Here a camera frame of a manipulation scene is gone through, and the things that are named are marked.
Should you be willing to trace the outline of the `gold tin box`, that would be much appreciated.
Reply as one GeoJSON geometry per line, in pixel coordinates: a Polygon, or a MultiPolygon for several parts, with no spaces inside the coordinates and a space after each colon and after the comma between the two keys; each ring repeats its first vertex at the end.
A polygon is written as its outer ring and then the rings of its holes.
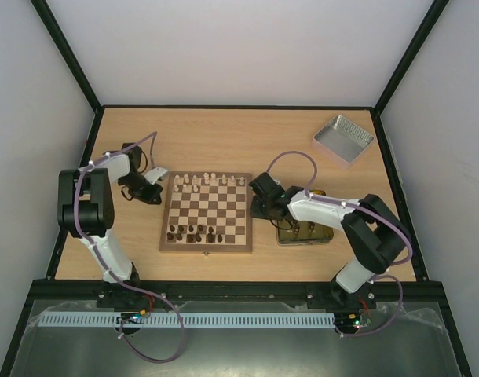
{"type": "Polygon", "coordinates": [[[277,242],[281,246],[327,244],[334,238],[334,230],[312,221],[297,221],[287,213],[272,222],[277,242]]]}

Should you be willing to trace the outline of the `wooden chess board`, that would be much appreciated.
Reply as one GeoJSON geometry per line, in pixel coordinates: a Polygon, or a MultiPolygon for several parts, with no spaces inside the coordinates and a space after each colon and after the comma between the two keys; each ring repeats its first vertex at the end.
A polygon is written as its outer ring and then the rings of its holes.
{"type": "Polygon", "coordinates": [[[252,174],[243,172],[215,172],[218,185],[203,184],[202,171],[175,171],[169,176],[169,188],[164,206],[159,251],[174,253],[201,253],[204,255],[220,253],[251,253],[253,250],[252,217],[250,205],[252,190],[248,184],[252,174]],[[190,184],[184,183],[184,174],[190,177],[190,184]],[[226,186],[221,186],[221,176],[225,174],[228,180],[226,186]],[[192,177],[199,179],[199,191],[192,191],[192,177]],[[174,191],[176,176],[183,178],[181,190],[174,191]],[[235,176],[236,187],[230,186],[230,177],[235,176]],[[240,177],[245,177],[246,184],[240,186],[240,177]],[[176,229],[174,239],[166,240],[169,225],[176,229]],[[184,227],[183,239],[176,240],[177,227],[184,227]],[[198,225],[204,227],[202,241],[197,243],[186,242],[188,226],[196,229],[198,225]],[[215,243],[207,243],[208,228],[212,226],[215,233],[215,243]],[[223,243],[217,242],[217,235],[223,235],[223,243]]]}

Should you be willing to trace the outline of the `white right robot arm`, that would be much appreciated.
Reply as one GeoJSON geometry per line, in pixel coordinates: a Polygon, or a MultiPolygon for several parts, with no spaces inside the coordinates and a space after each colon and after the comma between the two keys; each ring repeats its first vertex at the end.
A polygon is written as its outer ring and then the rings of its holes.
{"type": "Polygon", "coordinates": [[[413,254],[408,231],[376,195],[363,199],[337,199],[291,186],[283,189],[267,172],[250,184],[254,196],[251,214],[274,225],[285,222],[292,231],[302,222],[343,232],[352,258],[329,283],[327,296],[338,307],[358,301],[358,291],[392,265],[410,261],[413,254]]]}

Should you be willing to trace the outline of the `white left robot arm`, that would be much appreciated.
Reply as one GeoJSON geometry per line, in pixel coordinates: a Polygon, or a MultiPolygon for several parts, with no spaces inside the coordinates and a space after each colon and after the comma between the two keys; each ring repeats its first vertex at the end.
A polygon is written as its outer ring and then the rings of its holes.
{"type": "Polygon", "coordinates": [[[58,178],[57,220],[62,229],[80,240],[100,266],[102,279],[148,298],[159,297],[140,288],[136,267],[122,251],[113,230],[115,208],[111,185],[126,189],[128,199],[160,205],[159,184],[168,170],[154,165],[139,143],[125,143],[98,160],[76,170],[62,170],[58,178]]]}

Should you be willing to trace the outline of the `silver tin lid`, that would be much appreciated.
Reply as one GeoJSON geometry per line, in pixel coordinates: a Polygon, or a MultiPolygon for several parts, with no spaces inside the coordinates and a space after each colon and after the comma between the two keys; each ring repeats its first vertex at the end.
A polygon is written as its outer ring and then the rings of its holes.
{"type": "Polygon", "coordinates": [[[373,144],[375,137],[343,115],[337,115],[317,131],[312,147],[340,166],[349,169],[373,144]]]}

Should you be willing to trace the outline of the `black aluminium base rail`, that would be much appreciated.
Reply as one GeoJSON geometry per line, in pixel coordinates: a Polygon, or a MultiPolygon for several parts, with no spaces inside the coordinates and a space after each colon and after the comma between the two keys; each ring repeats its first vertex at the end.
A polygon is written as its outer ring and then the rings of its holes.
{"type": "MultiPolygon", "coordinates": [[[[289,306],[305,303],[310,309],[343,312],[374,309],[377,302],[395,302],[400,297],[395,282],[367,284],[357,293],[338,294],[330,283],[240,283],[144,281],[141,287],[173,304],[185,302],[282,302],[289,306]]],[[[99,280],[35,280],[27,301],[94,300],[99,307],[135,309],[148,306],[146,294],[99,280]]]]}

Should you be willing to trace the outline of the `black frame post left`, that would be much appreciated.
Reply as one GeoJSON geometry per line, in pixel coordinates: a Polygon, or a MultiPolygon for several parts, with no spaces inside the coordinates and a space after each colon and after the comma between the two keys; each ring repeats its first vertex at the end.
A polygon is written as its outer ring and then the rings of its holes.
{"type": "Polygon", "coordinates": [[[35,12],[38,14],[38,17],[47,30],[49,36],[53,40],[65,64],[68,66],[70,73],[74,77],[86,101],[95,113],[99,112],[102,105],[97,98],[97,95],[94,93],[90,81],[86,77],[86,74],[83,71],[76,55],[74,54],[73,49],[71,48],[56,17],[49,7],[48,2],[45,0],[31,0],[31,4],[33,5],[35,12]]]}

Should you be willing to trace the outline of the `black frame post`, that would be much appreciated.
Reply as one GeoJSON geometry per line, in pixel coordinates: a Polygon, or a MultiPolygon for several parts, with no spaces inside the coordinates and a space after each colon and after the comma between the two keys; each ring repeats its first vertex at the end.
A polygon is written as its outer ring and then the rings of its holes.
{"type": "Polygon", "coordinates": [[[386,109],[387,104],[395,94],[398,86],[407,74],[411,64],[414,62],[425,41],[428,39],[448,3],[449,0],[432,1],[415,34],[409,42],[408,47],[404,51],[398,65],[387,82],[386,87],[374,106],[374,109],[378,114],[383,113],[386,109]]]}
{"type": "Polygon", "coordinates": [[[47,30],[49,36],[53,40],[65,64],[68,66],[70,73],[74,77],[86,101],[95,113],[99,112],[102,105],[97,98],[97,95],[94,93],[90,81],[86,77],[86,74],[83,71],[76,55],[74,54],[73,49],[71,48],[56,17],[49,7],[48,2],[45,0],[31,0],[31,4],[33,5],[35,12],[38,14],[38,17],[47,30]]]}

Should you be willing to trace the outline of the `black frame post right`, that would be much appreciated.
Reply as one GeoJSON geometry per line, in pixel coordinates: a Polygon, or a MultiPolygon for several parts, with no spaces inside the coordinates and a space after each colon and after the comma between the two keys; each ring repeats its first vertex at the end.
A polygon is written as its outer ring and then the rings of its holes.
{"type": "Polygon", "coordinates": [[[448,3],[449,0],[432,1],[415,34],[409,42],[408,47],[404,51],[398,65],[387,82],[386,87],[374,106],[374,109],[378,114],[383,113],[386,109],[387,104],[395,94],[398,86],[407,74],[411,64],[414,62],[425,41],[428,39],[448,3]]]}

